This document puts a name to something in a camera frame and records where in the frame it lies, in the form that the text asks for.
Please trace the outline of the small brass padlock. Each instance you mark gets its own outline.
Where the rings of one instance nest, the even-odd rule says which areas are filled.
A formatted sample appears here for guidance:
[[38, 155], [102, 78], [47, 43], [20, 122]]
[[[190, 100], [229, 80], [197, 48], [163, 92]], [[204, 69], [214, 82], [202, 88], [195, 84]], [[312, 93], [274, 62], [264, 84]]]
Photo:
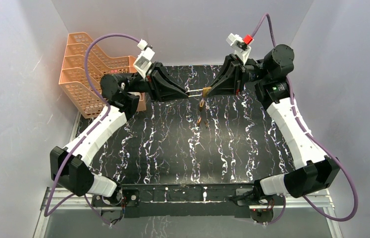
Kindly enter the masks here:
[[188, 97], [206, 97], [207, 93], [211, 90], [211, 87], [203, 87], [201, 89], [188, 90], [186, 93]]

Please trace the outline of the large brass padlock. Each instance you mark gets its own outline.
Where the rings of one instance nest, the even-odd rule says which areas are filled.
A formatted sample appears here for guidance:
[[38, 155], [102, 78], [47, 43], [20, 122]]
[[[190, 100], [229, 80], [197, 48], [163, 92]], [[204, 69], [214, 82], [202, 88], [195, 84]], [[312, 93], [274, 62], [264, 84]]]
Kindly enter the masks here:
[[204, 100], [204, 99], [200, 100], [198, 109], [199, 109], [200, 112], [209, 109], [209, 106], [207, 105], [206, 100]]

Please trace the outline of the medium brass padlock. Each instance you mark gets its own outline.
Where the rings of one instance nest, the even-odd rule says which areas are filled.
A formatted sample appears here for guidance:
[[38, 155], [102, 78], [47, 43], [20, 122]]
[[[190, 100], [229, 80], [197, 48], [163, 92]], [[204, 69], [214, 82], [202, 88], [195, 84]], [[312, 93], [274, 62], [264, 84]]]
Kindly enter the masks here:
[[204, 126], [205, 128], [209, 128], [209, 123], [203, 116], [199, 116], [196, 124], [197, 127]]

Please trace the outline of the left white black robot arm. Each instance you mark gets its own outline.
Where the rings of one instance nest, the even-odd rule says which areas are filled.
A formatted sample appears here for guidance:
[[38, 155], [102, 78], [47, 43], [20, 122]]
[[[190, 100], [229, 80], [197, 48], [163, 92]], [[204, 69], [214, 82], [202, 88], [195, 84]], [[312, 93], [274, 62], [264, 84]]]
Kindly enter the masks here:
[[144, 76], [137, 72], [105, 74], [100, 86], [109, 105], [80, 136], [63, 148], [56, 146], [51, 150], [51, 178], [76, 196], [101, 195], [108, 205], [117, 206], [123, 199], [120, 183], [91, 172], [94, 156], [134, 116], [140, 101], [138, 93], [147, 93], [156, 102], [187, 99], [189, 95], [160, 62], [154, 63]]

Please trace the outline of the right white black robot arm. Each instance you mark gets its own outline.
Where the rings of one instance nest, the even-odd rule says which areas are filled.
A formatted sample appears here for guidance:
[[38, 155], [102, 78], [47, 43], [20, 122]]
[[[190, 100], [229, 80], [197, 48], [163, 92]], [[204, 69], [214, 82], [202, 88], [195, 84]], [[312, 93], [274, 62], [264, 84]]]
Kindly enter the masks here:
[[284, 137], [295, 170], [256, 180], [252, 194], [259, 205], [267, 205], [275, 194], [298, 198], [329, 188], [340, 171], [337, 163], [308, 138], [308, 127], [291, 98], [287, 81], [294, 69], [293, 61], [293, 49], [284, 44], [275, 46], [259, 60], [243, 62], [230, 54], [206, 93], [207, 97], [238, 95], [247, 83], [254, 83], [257, 100]]

